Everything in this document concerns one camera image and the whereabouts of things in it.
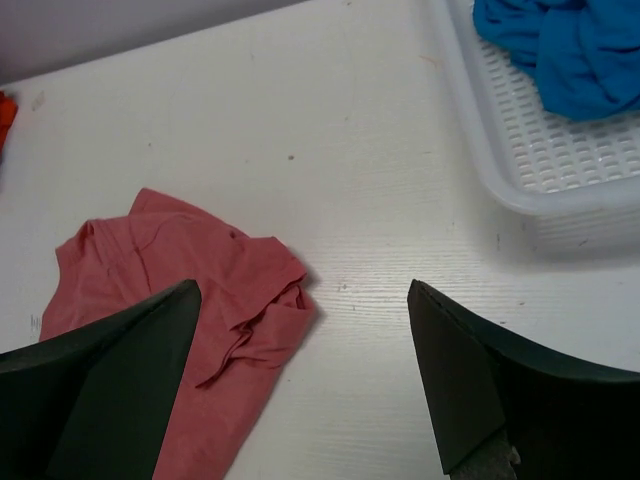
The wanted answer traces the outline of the pink t shirt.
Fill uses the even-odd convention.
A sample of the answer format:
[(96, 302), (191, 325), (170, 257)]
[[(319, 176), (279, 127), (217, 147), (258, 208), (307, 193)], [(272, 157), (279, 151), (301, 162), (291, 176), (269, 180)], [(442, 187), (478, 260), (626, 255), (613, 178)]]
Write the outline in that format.
[(128, 214), (85, 222), (56, 257), (45, 340), (197, 282), (198, 326), (154, 475), (223, 478), (312, 323), (305, 266), (278, 239), (151, 189)]

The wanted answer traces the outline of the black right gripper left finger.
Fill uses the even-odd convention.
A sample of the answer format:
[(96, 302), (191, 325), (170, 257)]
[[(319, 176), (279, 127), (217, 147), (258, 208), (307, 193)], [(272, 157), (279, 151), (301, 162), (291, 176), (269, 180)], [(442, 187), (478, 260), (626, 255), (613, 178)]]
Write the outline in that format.
[(201, 306), (193, 280), (1, 356), (4, 479), (149, 479)]

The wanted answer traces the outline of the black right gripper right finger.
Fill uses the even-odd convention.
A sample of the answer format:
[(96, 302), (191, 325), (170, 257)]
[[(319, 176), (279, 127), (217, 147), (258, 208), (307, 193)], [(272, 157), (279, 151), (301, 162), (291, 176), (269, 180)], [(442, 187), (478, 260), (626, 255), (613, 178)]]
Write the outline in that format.
[(452, 479), (635, 479), (639, 376), (547, 348), (413, 281), (411, 333)]

